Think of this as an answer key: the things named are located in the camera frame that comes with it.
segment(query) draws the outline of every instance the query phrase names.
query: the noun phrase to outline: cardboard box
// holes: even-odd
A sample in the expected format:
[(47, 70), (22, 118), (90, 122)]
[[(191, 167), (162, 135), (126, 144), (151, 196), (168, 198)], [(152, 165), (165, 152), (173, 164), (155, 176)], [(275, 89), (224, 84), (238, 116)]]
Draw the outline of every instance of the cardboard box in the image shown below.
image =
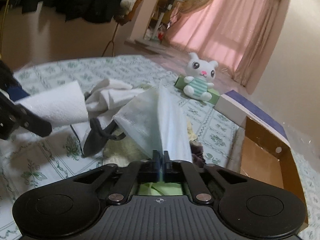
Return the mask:
[(290, 146), (287, 135), (281, 124), (234, 90), (221, 95), (215, 104), (214, 109), (243, 128), (245, 128), (245, 119), (248, 116), (263, 125), (285, 144)]
[[(240, 173), (286, 189), (306, 205), (300, 177), (290, 147), (255, 120), (245, 118)], [(301, 228), (308, 226), (308, 216)]]
[[(174, 84), (175, 87), (183, 90), (184, 87), (187, 85), (187, 83), (184, 82), (185, 76), (180, 75), (176, 81), (176, 83)], [(212, 95), (212, 98), (208, 101), (209, 103), (215, 105), (219, 99), (219, 92), (217, 90), (214, 89), (208, 89), (208, 92)]]

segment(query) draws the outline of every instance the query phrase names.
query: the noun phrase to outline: black robotic claw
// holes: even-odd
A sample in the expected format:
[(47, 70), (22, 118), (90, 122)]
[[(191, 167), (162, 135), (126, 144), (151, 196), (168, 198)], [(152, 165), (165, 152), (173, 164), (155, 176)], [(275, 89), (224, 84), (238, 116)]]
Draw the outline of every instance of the black robotic claw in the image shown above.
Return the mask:
[[(138, 186), (181, 183), (184, 195), (141, 196)], [(107, 164), (21, 195), (12, 214), (31, 239), (298, 239), (306, 217), (291, 192), (167, 152), (125, 168)]]

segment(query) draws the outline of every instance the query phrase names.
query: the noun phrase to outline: beige wall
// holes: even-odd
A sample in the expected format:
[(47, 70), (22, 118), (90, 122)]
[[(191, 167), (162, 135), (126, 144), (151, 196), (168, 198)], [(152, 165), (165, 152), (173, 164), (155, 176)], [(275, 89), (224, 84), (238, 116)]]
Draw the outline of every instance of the beige wall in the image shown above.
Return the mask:
[[(137, 14), (132, 22), (119, 26), (116, 54), (134, 52), (124, 41), (131, 35), (136, 17)], [(28, 62), (100, 57), (115, 27), (114, 20), (105, 24), (82, 19), (65, 22), (64, 15), (57, 14), (53, 8), (42, 8), (41, 4), (36, 12), (25, 15), (21, 14), (21, 8), (9, 10), (4, 27), (3, 60), (17, 69)], [(111, 48), (105, 56), (111, 56)]]
[(277, 15), (275, 21), (273, 23), (271, 32), (269, 34), (266, 46), (263, 50), (263, 53), (260, 57), (259, 65), (257, 69), (252, 73), (247, 85), (246, 90), (249, 94), (252, 94), (255, 88), (258, 85), (258, 82), (270, 60), (272, 52), (276, 46), (278, 38), (280, 36), (284, 20), (287, 15), (288, 7), (289, 7), (290, 0), (281, 0), (279, 4), (279, 8), (277, 11)]
[(131, 40), (142, 38), (149, 26), (150, 17), (158, 0), (143, 0), (137, 21), (130, 35)]
[(320, 0), (290, 0), (252, 100), (320, 145)]

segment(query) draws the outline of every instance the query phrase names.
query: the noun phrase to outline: white bunny plush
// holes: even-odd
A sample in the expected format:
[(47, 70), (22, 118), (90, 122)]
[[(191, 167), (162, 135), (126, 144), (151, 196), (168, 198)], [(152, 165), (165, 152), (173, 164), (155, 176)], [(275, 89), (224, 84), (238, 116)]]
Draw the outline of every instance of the white bunny plush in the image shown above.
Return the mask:
[(183, 92), (194, 99), (201, 101), (209, 101), (211, 94), (207, 91), (213, 88), (212, 81), (216, 76), (215, 68), (218, 62), (201, 60), (194, 52), (189, 53), (191, 60), (189, 61), (184, 82), (188, 85), (185, 86)]

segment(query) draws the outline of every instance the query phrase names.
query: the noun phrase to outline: bedsheet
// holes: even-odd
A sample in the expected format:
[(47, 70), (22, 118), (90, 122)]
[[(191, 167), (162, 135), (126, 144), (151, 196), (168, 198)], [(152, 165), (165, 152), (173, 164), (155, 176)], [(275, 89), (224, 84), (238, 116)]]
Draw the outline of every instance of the bedsheet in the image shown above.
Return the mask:
[[(139, 55), (77, 59), (46, 63), (15, 73), (30, 94), (40, 93), (77, 80), (83, 92), (104, 78), (119, 79), (134, 87), (162, 84), (190, 119), (198, 140), (204, 146), (207, 163), (225, 167), (236, 124), (213, 109), (213, 105), (186, 97), (174, 87), (177, 75)], [(320, 239), (320, 176), (299, 154), (294, 153), (305, 189), (310, 226), (303, 239)], [(47, 138), (29, 132), (0, 141), (0, 238), (18, 239), (21, 235), (12, 218), (14, 201), (27, 190), (40, 187), (102, 165), (102, 155), (83, 158), (77, 138), (69, 126), (55, 128)]]

